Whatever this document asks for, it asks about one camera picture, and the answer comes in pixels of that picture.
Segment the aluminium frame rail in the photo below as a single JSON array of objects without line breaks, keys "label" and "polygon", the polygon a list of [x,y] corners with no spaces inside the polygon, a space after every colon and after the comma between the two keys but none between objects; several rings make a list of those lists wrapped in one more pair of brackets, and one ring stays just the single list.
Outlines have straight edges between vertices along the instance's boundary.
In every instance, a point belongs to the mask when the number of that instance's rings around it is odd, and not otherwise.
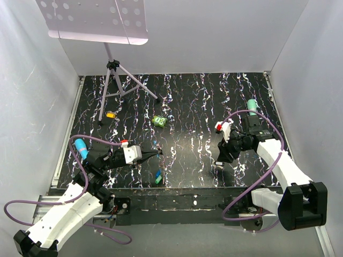
[{"label": "aluminium frame rail", "polygon": [[63,160],[64,160],[64,156],[68,147],[68,142],[69,142],[69,138],[71,135],[71,130],[72,130],[72,126],[73,126],[73,122],[75,119],[75,115],[76,115],[76,111],[78,108],[78,104],[79,104],[79,100],[80,100],[80,96],[83,90],[83,86],[84,86],[84,80],[85,80],[85,76],[80,76],[79,77],[79,85],[78,85],[78,89],[77,89],[77,93],[76,93],[76,97],[73,103],[73,107],[71,109],[71,113],[70,113],[70,117],[68,120],[68,125],[66,128],[66,132],[65,132],[65,136],[64,136],[64,140],[62,143],[62,148],[58,157],[58,161],[57,161],[57,165],[56,165],[56,169],[54,171],[54,175],[53,178],[51,180],[51,184],[50,187],[51,188],[56,188],[57,184],[58,184],[58,180],[61,174],[61,169],[63,166]]}]

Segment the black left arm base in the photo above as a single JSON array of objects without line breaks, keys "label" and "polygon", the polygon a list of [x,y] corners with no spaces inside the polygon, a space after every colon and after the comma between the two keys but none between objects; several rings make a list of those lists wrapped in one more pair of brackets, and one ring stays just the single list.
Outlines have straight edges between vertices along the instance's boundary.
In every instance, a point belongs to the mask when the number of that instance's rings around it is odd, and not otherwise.
[{"label": "black left arm base", "polygon": [[131,199],[115,197],[106,205],[104,214],[105,221],[109,222],[114,220],[118,215],[130,214]]}]

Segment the yellow key tag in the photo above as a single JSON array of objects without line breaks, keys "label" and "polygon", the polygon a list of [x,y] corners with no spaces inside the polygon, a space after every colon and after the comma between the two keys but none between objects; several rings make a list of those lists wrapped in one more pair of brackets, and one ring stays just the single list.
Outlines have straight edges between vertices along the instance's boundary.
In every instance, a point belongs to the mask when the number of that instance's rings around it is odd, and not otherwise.
[{"label": "yellow key tag", "polygon": [[114,119],[114,118],[117,117],[117,114],[116,114],[115,112],[112,112],[112,111],[107,111],[107,112],[105,113],[105,116],[106,116],[107,118]]}]

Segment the blue key tag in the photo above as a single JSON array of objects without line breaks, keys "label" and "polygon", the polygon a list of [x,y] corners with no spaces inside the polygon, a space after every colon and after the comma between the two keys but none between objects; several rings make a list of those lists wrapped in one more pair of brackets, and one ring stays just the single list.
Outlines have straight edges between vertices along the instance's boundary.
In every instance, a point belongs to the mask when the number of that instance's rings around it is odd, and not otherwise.
[{"label": "blue key tag", "polygon": [[161,175],[161,170],[159,169],[155,175],[155,178],[157,179]]}]

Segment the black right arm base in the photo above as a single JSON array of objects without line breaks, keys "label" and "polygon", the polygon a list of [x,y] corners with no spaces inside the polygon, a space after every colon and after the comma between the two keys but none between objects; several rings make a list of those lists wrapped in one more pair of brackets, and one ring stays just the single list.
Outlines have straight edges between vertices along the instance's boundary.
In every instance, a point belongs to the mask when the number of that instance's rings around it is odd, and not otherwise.
[{"label": "black right arm base", "polygon": [[263,218],[260,214],[264,213],[265,210],[261,207],[244,205],[245,200],[242,203],[234,204],[225,213],[225,218],[230,219],[223,220],[224,224],[227,226],[240,226],[243,230],[258,233],[265,229],[267,225],[264,224]]}]

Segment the white music stand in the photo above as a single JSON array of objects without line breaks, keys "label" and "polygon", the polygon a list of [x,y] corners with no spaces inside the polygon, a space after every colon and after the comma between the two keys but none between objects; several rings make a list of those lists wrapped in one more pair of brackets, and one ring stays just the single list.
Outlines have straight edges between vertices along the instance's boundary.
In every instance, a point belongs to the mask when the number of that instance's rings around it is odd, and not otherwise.
[{"label": "white music stand", "polygon": [[36,3],[46,21],[50,37],[103,43],[108,63],[99,125],[102,125],[105,101],[111,96],[107,92],[110,77],[113,76],[117,84],[115,96],[124,97],[131,92],[123,89],[117,70],[123,71],[136,83],[132,90],[141,88],[156,102],[160,102],[158,96],[113,58],[109,47],[111,43],[141,46],[148,42],[144,1],[37,0]]}]

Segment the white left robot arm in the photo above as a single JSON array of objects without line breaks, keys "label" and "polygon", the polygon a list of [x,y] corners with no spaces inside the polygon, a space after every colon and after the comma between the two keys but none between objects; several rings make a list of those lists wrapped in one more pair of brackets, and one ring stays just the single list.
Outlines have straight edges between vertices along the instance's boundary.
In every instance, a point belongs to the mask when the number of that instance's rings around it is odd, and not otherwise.
[{"label": "white left robot arm", "polygon": [[112,215],[121,211],[123,204],[130,204],[129,199],[116,199],[104,187],[108,180],[106,172],[141,164],[162,154],[162,150],[157,148],[144,151],[139,145],[130,145],[126,140],[123,144],[112,153],[107,149],[88,149],[82,139],[74,142],[83,159],[83,169],[39,221],[14,235],[14,243],[21,256],[57,256],[65,242],[95,215]]}]

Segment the mint green marker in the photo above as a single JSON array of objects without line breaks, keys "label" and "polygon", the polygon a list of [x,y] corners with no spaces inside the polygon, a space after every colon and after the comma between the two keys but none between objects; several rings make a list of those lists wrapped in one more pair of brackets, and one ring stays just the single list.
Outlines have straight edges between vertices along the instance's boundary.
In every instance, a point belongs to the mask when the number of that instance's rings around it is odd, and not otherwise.
[{"label": "mint green marker", "polygon": [[257,102],[254,99],[249,99],[247,101],[247,108],[249,110],[250,116],[255,116],[257,114]]}]

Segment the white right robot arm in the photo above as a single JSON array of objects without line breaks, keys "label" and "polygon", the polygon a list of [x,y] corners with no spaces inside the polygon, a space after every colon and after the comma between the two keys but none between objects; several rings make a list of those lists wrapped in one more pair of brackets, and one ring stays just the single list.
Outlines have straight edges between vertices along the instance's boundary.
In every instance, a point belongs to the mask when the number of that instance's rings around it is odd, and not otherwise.
[{"label": "white right robot arm", "polygon": [[284,150],[285,142],[277,128],[261,125],[262,114],[245,110],[243,130],[231,128],[227,120],[217,122],[219,163],[232,163],[241,152],[253,150],[269,169],[222,211],[222,219],[241,199],[243,208],[254,213],[259,208],[275,214],[287,231],[323,226],[327,219],[327,187],[315,182],[295,164]]}]

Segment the cyan blue marker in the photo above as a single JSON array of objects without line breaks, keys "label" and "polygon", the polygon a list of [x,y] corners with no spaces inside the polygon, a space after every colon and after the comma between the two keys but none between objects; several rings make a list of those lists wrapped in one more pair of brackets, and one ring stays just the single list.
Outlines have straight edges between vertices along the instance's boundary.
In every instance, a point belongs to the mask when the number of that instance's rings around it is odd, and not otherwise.
[{"label": "cyan blue marker", "polygon": [[77,151],[79,152],[79,154],[81,155],[81,158],[83,160],[85,160],[88,156],[88,149],[87,149],[87,146],[86,146],[85,142],[83,141],[83,139],[81,139],[81,138],[76,139],[74,142],[74,145],[75,145]]}]

